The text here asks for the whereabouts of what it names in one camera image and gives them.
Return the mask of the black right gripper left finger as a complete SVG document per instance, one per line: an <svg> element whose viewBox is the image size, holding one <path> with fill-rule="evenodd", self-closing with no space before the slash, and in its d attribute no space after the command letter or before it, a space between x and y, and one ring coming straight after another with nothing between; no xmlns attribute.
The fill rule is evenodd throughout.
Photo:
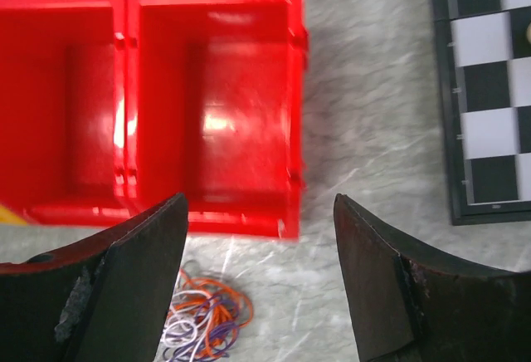
<svg viewBox="0 0 531 362"><path fill-rule="evenodd" d="M153 360L187 232L178 193L78 242L2 264L2 360Z"/></svg>

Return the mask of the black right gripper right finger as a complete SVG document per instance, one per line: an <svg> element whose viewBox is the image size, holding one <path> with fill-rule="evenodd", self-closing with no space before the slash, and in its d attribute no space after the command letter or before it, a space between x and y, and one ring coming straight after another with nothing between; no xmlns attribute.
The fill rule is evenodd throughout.
<svg viewBox="0 0 531 362"><path fill-rule="evenodd" d="M528 272L443 252L344 194L334 227L360 360L529 360Z"/></svg>

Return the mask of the yellow plastic bin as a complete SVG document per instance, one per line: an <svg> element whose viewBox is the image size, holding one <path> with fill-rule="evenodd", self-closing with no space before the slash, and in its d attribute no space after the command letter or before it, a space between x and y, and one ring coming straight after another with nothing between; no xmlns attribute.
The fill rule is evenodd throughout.
<svg viewBox="0 0 531 362"><path fill-rule="evenodd" d="M12 225L27 225L27 222L23 218L16 215L13 211L3 205L0 205L0 223Z"/></svg>

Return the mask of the red plastic bin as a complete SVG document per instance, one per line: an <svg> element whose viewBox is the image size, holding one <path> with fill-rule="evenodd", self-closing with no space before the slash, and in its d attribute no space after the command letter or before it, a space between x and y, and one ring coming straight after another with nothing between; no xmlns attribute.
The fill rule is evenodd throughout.
<svg viewBox="0 0 531 362"><path fill-rule="evenodd" d="M1 205L108 227L124 196L126 0L1 0Z"/></svg>
<svg viewBox="0 0 531 362"><path fill-rule="evenodd" d="M295 240L304 0L128 0L125 197L195 233Z"/></svg>

